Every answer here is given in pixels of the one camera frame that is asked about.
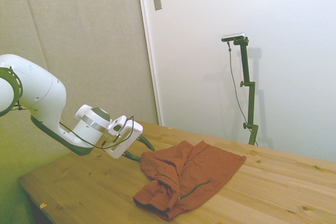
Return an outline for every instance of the green metal stand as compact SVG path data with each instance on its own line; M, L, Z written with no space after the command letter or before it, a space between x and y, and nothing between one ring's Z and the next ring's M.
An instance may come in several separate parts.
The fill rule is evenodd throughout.
M243 64L243 75L244 81L240 83L240 86L247 86L249 87L249 94L248 94L248 114L247 114L247 124L244 123L244 129L248 128L251 130L250 139L248 144L254 145L256 142L258 126L253 124L254 118L254 97L255 97L255 90L256 90L256 83L254 81L250 81L249 71L248 71L248 61L247 61L247 45L248 45L248 38L245 37L244 39L235 40L233 42L234 45L240 45L240 53L241 53L241 62Z

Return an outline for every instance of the beige wall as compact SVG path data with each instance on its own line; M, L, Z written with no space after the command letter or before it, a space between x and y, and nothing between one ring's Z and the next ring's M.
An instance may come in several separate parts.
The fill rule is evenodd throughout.
M139 0L0 0L0 55L47 68L67 89L64 122L83 104L157 123ZM68 150L29 112L0 118L0 219L33 222L16 179Z

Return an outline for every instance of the black cable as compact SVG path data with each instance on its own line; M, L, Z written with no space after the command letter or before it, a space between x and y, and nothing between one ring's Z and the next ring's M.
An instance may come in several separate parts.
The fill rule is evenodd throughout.
M119 143L117 143L117 144L113 144L113 145L108 146L108 147L98 147L98 146L96 146L96 145L94 145L94 144L91 144L90 142L88 142L88 141L82 139L79 135L77 135L75 132L73 132L69 127L65 126L63 123L61 123L61 122L59 122L59 123L60 123L60 125L62 125L64 128L66 128L68 131L70 131L71 133L73 133L76 137L78 137L79 139L81 139L83 142L85 142L85 143L87 143L87 144L89 144L89 145L91 145L91 146L93 146L93 147L95 147L95 148L97 148L97 149L105 150L105 149L110 149L110 148L112 148L112 147L114 147L114 146L116 146L116 145L119 145L119 144L125 142L126 140L128 140L128 139L131 137L131 135L132 135L132 133L133 133L133 129L134 129L134 116L131 116L129 119L126 120L126 122L127 122L128 120L130 120L130 119L132 119L132 129L131 129L131 133L129 134L129 136L128 136L127 138L125 138L123 141L121 141L121 142L119 142Z
M127 123L127 120L125 121L125 123L124 123L124 125L121 127L121 129L119 130L119 131L121 131L124 127L125 127L125 125L126 125L126 123ZM120 134L118 134L116 137L115 137L115 139L112 141L112 143L114 143L118 138L120 137ZM101 144L101 148L103 148L103 146L106 144L106 141L104 141L104 142L102 142L102 144Z
M243 113L243 110L241 109L241 106L240 106L240 103L239 103L239 100L238 100L237 88L236 88L236 82L235 82L235 78L233 77L233 71L232 71L232 57L231 57L231 47L230 47L230 42L229 42L229 41L227 41L227 45L229 46L229 54L230 54L230 71L231 71L231 76L232 76L232 81L233 81L233 87L235 88L236 100L237 100L239 109L240 109L240 111L241 111L241 113L242 113L242 115L243 115L243 117L244 117L245 123L247 124L247 120L246 120L245 114Z
M19 100L17 100L17 104L14 105L13 107L18 107L18 108L17 108L17 109L10 110L10 111L14 111L14 110L27 110L27 109L22 108L22 106L21 106Z

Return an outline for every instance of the wall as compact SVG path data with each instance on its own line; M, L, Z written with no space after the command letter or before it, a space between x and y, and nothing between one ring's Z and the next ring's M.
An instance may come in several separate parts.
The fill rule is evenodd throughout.
M85 103L158 122L139 0L0 0L0 55L9 53L64 83L71 127ZM29 118L0 118L1 223L34 223L17 178L69 153Z
M221 36L245 32L260 146L336 161L335 0L143 0L165 126L247 143ZM240 52L232 66L243 78ZM247 113L247 88L237 87Z

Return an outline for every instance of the cable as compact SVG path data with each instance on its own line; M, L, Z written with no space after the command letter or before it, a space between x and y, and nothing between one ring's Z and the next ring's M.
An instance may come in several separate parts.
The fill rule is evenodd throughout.
M10 111L14 111L14 110L27 110L27 109L24 109L24 108L21 107L21 104L20 104L19 100L17 100L17 104L14 105L13 107L18 107L18 108L10 110Z
M69 127L65 126L63 123L59 122L59 124L62 125L64 128L66 128L66 129L67 129L68 131L70 131L71 133L73 133L76 137L78 137L79 139L81 139L83 142L85 142L85 143L87 143L87 144L89 144L89 145L91 145L91 146L93 146L93 147L95 147L95 148L97 148L97 149L105 150L105 149L110 149L110 148L112 148L112 147L114 147L114 146L116 146L116 145L119 145L119 144L125 142L126 140L128 140L128 139L131 137L131 135L132 135L132 133L133 133L133 129L134 129L134 116L131 116L131 117L130 117L129 119L127 119L126 121L128 121L128 120L130 120L130 119L132 119L132 129L131 129L131 133L129 134L129 136L126 137L123 141L121 141L121 142L119 142L119 143L117 143L117 144L113 144L113 145L108 146L108 147L98 147L98 146L96 146L96 145L94 145L94 144L91 144L90 142L88 142L88 141L82 139L79 135L77 135L75 132L73 132Z
M232 76L232 81L233 81L233 87L235 88L236 100L237 100L239 109L240 109L240 111L241 111L241 113L242 113L242 115L243 115L243 117L244 117L245 123L247 124L247 120L246 120L245 114L243 113L243 110L241 109L241 106L240 106L240 103L239 103L239 100L238 100L237 88L236 88L236 82L235 82L235 78L233 77L233 71L232 71L232 56L231 56L231 51L232 51L232 49L231 49L231 47L230 47L230 42L229 42L229 41L227 41L227 45L229 46L229 54L230 54L230 71L231 71L231 76Z

